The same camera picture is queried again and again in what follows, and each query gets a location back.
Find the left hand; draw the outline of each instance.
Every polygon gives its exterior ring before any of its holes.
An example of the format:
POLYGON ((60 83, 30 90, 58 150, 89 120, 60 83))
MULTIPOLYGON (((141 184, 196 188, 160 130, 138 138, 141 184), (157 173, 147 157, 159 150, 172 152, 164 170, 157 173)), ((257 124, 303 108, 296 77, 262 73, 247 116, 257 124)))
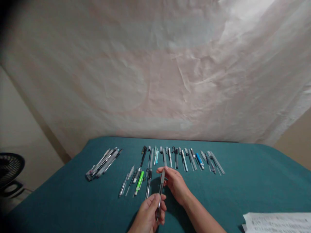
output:
POLYGON ((161 215, 156 221, 156 209, 158 208, 160 195, 152 194, 149 198, 147 198, 139 208, 139 211, 136 215, 136 218, 129 230, 128 233, 150 233, 156 232, 156 229, 160 224, 164 225, 165 223, 165 211, 167 210, 164 200, 166 196, 164 194, 161 195, 161 215))

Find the white backdrop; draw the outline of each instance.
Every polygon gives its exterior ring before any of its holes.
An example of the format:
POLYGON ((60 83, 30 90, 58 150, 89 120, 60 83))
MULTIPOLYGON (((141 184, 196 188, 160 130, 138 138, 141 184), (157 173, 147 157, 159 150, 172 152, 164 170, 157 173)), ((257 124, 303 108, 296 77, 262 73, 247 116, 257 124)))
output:
POLYGON ((311 106, 308 0, 27 2, 1 63, 71 156, 103 135, 272 145, 311 106))

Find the green pen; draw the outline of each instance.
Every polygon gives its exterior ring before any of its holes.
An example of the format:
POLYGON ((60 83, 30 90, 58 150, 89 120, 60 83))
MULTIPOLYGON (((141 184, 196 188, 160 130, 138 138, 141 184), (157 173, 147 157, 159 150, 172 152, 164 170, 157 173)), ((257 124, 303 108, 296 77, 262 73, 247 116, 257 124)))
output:
POLYGON ((140 177, 139 177, 139 180, 138 180, 138 183, 137 183, 137 187, 136 187, 136 191, 135 191, 134 196, 136 196, 137 193, 138 193, 138 191, 140 190, 140 186, 141 186, 141 184, 142 184, 143 177, 144 177, 144 171, 142 171, 142 172, 140 173, 140 177))

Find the beige wall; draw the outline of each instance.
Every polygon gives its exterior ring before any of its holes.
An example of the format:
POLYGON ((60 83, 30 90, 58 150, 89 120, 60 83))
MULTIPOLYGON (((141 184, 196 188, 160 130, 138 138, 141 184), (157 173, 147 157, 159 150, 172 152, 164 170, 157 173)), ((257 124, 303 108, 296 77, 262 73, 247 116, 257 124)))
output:
POLYGON ((285 131, 274 148, 311 170, 311 108, 285 131))
POLYGON ((26 164, 17 180, 35 190, 64 163, 0 67, 0 151, 20 154, 26 164))

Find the fan grille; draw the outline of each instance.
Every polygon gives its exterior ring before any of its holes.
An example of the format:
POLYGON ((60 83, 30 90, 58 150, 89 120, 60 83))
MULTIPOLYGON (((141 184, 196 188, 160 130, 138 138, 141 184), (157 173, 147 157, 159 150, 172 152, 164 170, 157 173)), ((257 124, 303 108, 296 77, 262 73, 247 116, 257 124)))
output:
POLYGON ((0 188, 12 182, 23 170, 25 160, 18 154, 0 153, 0 188))

